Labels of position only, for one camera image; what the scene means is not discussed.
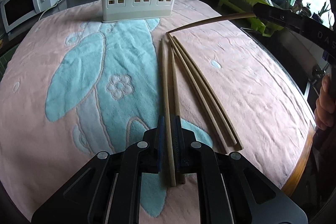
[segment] wooden chopstick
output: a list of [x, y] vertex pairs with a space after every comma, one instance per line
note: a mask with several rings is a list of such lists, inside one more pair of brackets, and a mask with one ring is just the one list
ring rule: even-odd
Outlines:
[[201, 70], [199, 69], [199, 67], [196, 65], [196, 63], [193, 61], [191, 62], [191, 57], [189, 55], [186, 55], [186, 53], [183, 51], [183, 49], [179, 46], [179, 44], [177, 43], [175, 37], [173, 37], [172, 41], [175, 43], [175, 45], [177, 46], [177, 48], [179, 49], [179, 52], [181, 53], [183, 59], [186, 61], [189, 69], [192, 71], [192, 73], [197, 77], [199, 84], [202, 86], [203, 90], [205, 90], [208, 98], [210, 99], [210, 103], [211, 105], [215, 108], [215, 113], [218, 113], [218, 116], [222, 122], [222, 124], [224, 125], [227, 134], [230, 136], [233, 145], [237, 144], [237, 140], [235, 139], [231, 127], [228, 125], [227, 122], [227, 118], [225, 117], [225, 115], [223, 115], [222, 111], [220, 110], [218, 104], [216, 103], [213, 94], [211, 93], [210, 89], [208, 88], [208, 85], [206, 85], [205, 83], [205, 77], [203, 75], [203, 73], [201, 72]]
[[[175, 64], [175, 54], [174, 49], [170, 47], [171, 53], [171, 68], [173, 72], [173, 88], [174, 88], [174, 104], [175, 104], [175, 116], [181, 116], [180, 113], [180, 101], [179, 101], [179, 89], [177, 87], [177, 77], [176, 77], [176, 64]], [[179, 174], [177, 177], [180, 184], [185, 184], [185, 174]]]
[[222, 143], [222, 145], [224, 147], [225, 153], [229, 153], [228, 146], [227, 146], [227, 144], [226, 144], [226, 142], [225, 142], [225, 140], [223, 138], [221, 130], [219, 129], [218, 124], [217, 124], [217, 122], [216, 122], [216, 120], [215, 120], [215, 118], [214, 118], [214, 116], [213, 116], [213, 114], [212, 114], [212, 112], [211, 112], [211, 110], [209, 108], [208, 103], [206, 102], [206, 100], [204, 98], [204, 95], [202, 94], [199, 86], [197, 85], [196, 80], [195, 80], [193, 74], [189, 70], [187, 64], [185, 63], [185, 60], [183, 59], [183, 57], [182, 57], [181, 53], [179, 52], [178, 48], [176, 47], [176, 45], [175, 45], [175, 43], [173, 41], [172, 36], [169, 33], [167, 33], [167, 35], [168, 35], [168, 38], [169, 38], [169, 41], [170, 41], [171, 45], [174, 48], [175, 54], [181, 60], [183, 66], [184, 66], [184, 68], [185, 68], [185, 70], [186, 70], [186, 72], [187, 72], [187, 74], [188, 74], [188, 76], [190, 78], [190, 81], [192, 82], [192, 87], [194, 88], [194, 91], [196, 92], [196, 94], [198, 94], [198, 97], [199, 97], [199, 100], [200, 100], [201, 104], [203, 104], [203, 107], [205, 108], [205, 111], [208, 113], [208, 116], [209, 116], [209, 118], [210, 118], [210, 120], [211, 120], [211, 122], [212, 122], [212, 124], [213, 124], [213, 126], [214, 126], [214, 128], [215, 128], [215, 130], [216, 130], [216, 132], [217, 132], [217, 134], [219, 136], [219, 138], [220, 138], [220, 141], [221, 141], [221, 143]]
[[207, 19], [203, 19], [200, 21], [196, 21], [196, 22], [184, 25], [182, 27], [178, 27], [174, 30], [169, 31], [168, 33], [177, 32], [177, 31], [188, 29], [188, 28], [197, 27], [197, 26], [201, 26], [201, 25], [205, 25], [209, 23], [220, 22], [224, 20], [233, 20], [233, 19], [249, 18], [249, 17], [255, 17], [255, 14], [253, 12], [246, 12], [246, 13], [236, 13], [236, 14], [230, 14], [230, 15], [219, 16], [219, 17], [212, 17], [212, 18], [207, 18]]
[[189, 55], [187, 50], [183, 47], [181, 42], [175, 36], [173, 37], [173, 41], [176, 42], [177, 47], [180, 48], [180, 51], [184, 55], [184, 58], [186, 60], [189, 60], [192, 67], [195, 69], [195, 72], [196, 72], [195, 74], [199, 77], [200, 83], [204, 84], [204, 90], [208, 93], [208, 96], [211, 99], [211, 102], [213, 103], [213, 105], [215, 106], [216, 111], [218, 111], [218, 114], [219, 114], [224, 126], [228, 129], [227, 131], [228, 131], [234, 145], [236, 145], [238, 143], [239, 146], [241, 147], [241, 149], [243, 149], [244, 148], [243, 144], [242, 144], [242, 142], [241, 142], [241, 140], [240, 140], [240, 138], [239, 138], [239, 136], [238, 136], [238, 134], [237, 134], [230, 118], [229, 118], [229, 116], [227, 115], [223, 105], [221, 104], [221, 102], [218, 99], [216, 93], [214, 92], [214, 90], [210, 86], [209, 82], [205, 78], [204, 74], [201, 72], [201, 70], [199, 69], [197, 64], [194, 62], [194, 60], [191, 58], [191, 56]]
[[179, 101], [179, 89], [177, 88], [175, 54], [174, 54], [174, 50], [172, 47], [170, 47], [170, 52], [171, 52], [171, 67], [173, 71], [175, 115], [180, 116], [180, 101]]
[[171, 137], [171, 125], [170, 125], [170, 113], [169, 113], [169, 101], [168, 101], [167, 64], [166, 64], [165, 47], [163, 40], [161, 40], [161, 47], [162, 47], [163, 102], [165, 108], [166, 141], [167, 141], [168, 162], [170, 171], [170, 183], [172, 186], [176, 186], [173, 143]]

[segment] flower pattern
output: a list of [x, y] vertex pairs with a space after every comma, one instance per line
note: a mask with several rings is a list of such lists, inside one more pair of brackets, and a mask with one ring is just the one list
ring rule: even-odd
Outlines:
[[130, 83], [131, 77], [129, 75], [112, 75], [106, 89], [112, 94], [114, 99], [119, 100], [124, 95], [129, 95], [133, 92], [133, 87]]

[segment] power cord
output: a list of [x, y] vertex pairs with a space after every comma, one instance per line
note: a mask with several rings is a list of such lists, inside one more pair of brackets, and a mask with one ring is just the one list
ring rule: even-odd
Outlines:
[[50, 10], [51, 8], [55, 8], [55, 7], [56, 7], [56, 6], [57, 6], [59, 3], [61, 3], [62, 1], [63, 1], [63, 0], [58, 0], [54, 6], [51, 6], [51, 7], [50, 7], [50, 8], [48, 8], [47, 10], [43, 11], [43, 13], [40, 15], [40, 17], [39, 17], [39, 20], [38, 20], [38, 21], [40, 21], [40, 20], [41, 20], [41, 18], [43, 17], [43, 15], [44, 15], [44, 13], [45, 13], [46, 11]]

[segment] finger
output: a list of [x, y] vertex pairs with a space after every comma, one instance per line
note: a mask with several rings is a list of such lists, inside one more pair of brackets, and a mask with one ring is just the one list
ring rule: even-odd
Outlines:
[[316, 125], [323, 131], [325, 131], [328, 127], [321, 122], [320, 118], [319, 118], [319, 115], [317, 114], [317, 109], [315, 109], [314, 111], [314, 115], [315, 115], [315, 122], [316, 122]]
[[320, 105], [321, 107], [329, 113], [334, 113], [336, 104], [330, 95], [324, 91], [323, 88], [320, 89]]
[[326, 126], [331, 127], [334, 124], [334, 117], [321, 107], [319, 98], [316, 100], [316, 110], [320, 121]]
[[324, 75], [324, 77], [322, 78], [322, 88], [324, 92], [328, 93], [329, 87], [330, 87], [330, 76]]

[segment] metal screw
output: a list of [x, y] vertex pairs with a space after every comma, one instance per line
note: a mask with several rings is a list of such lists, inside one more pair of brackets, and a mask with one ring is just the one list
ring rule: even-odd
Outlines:
[[147, 145], [148, 145], [148, 143], [146, 143], [146, 142], [144, 142], [144, 141], [142, 141], [142, 142], [138, 142], [138, 147], [139, 147], [139, 148], [146, 148]]
[[237, 152], [233, 152], [231, 154], [231, 158], [233, 158], [234, 160], [239, 160], [241, 158], [241, 155]]
[[191, 147], [193, 148], [201, 148], [201, 144], [199, 142], [192, 142]]
[[108, 156], [108, 154], [105, 151], [99, 152], [98, 155], [97, 155], [98, 159], [100, 159], [100, 160], [106, 159], [107, 156]]

